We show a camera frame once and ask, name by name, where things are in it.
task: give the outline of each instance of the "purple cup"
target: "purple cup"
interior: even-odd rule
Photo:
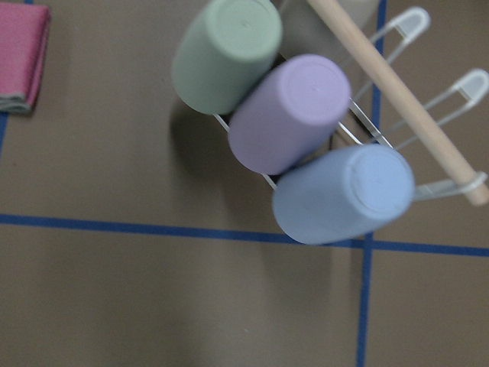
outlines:
[[[231,150],[254,172],[281,174],[336,130],[350,95],[348,78],[331,60],[293,57],[238,107],[230,121]]]

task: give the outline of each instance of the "dish rack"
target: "dish rack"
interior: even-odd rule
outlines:
[[[430,17],[424,9],[414,7],[406,10],[388,21],[374,36],[367,39],[362,30],[358,28],[336,0],[307,1],[349,52],[350,58],[341,66],[354,59],[370,78],[370,81],[364,84],[351,99],[349,107],[351,114],[368,131],[370,138],[366,142],[360,141],[341,122],[337,132],[357,145],[377,142],[396,150],[400,150],[419,139],[446,172],[448,179],[419,185],[416,188],[415,201],[464,194],[474,206],[489,203],[489,189],[484,183],[487,174],[476,172],[441,129],[444,124],[475,107],[487,95],[489,92],[489,73],[481,69],[473,69],[423,106],[393,71],[390,64],[401,55],[409,44],[413,43],[418,36],[428,29]],[[392,53],[384,58],[374,47],[374,43],[391,31],[397,31],[402,40]],[[356,102],[373,84],[377,86],[402,118],[385,132],[379,130]],[[435,121],[428,110],[456,93],[463,97],[465,103],[455,111]],[[226,117],[220,115],[214,115],[214,117],[228,131]],[[393,146],[387,140],[386,134],[397,130],[404,124],[408,124],[415,135],[400,145]],[[262,176],[272,188],[276,187],[276,177],[269,177],[265,174]]]

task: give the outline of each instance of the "wooden rod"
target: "wooden rod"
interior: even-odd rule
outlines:
[[[447,175],[460,186],[472,182],[477,173],[337,0],[307,1],[406,120]],[[481,206],[489,202],[489,189],[482,184],[465,196],[473,205]]]

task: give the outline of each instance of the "brown surface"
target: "brown surface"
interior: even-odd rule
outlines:
[[[268,185],[170,85],[206,1],[44,3],[42,91],[33,116],[9,118],[1,213],[280,232]],[[489,3],[388,15],[411,5],[432,27],[394,67],[421,101],[489,69]],[[486,99],[445,129],[482,171],[488,115]],[[383,117],[398,119],[386,103]],[[419,183],[445,178],[421,145],[403,153]],[[463,197],[415,203],[376,239],[487,248],[488,219]],[[0,252],[2,366],[355,365],[360,250],[1,225]],[[485,367],[487,259],[374,252],[368,365]]]

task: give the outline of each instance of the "pink cloth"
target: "pink cloth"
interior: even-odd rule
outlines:
[[[37,98],[50,10],[0,2],[0,112],[29,113]]]

